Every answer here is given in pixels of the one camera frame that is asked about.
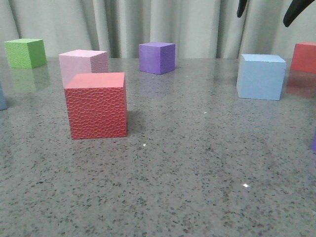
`table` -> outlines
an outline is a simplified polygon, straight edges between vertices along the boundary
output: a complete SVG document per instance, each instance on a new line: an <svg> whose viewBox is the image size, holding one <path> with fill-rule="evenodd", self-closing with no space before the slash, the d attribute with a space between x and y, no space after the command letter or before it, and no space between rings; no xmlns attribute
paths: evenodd
<svg viewBox="0 0 316 237"><path fill-rule="evenodd" d="M313 94L239 99L237 60L109 68L126 73L128 136L72 140L58 59L0 59L1 236L314 236Z"/></svg>

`red cube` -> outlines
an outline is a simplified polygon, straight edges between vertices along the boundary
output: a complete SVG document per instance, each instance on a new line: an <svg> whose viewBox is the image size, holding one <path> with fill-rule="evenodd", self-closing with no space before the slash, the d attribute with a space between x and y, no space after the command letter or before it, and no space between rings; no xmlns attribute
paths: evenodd
<svg viewBox="0 0 316 237"><path fill-rule="evenodd" d="M291 69L316 73L316 42L301 42L295 45Z"/></svg>
<svg viewBox="0 0 316 237"><path fill-rule="evenodd" d="M126 136L124 73L77 74L65 96L72 139Z"/></svg>

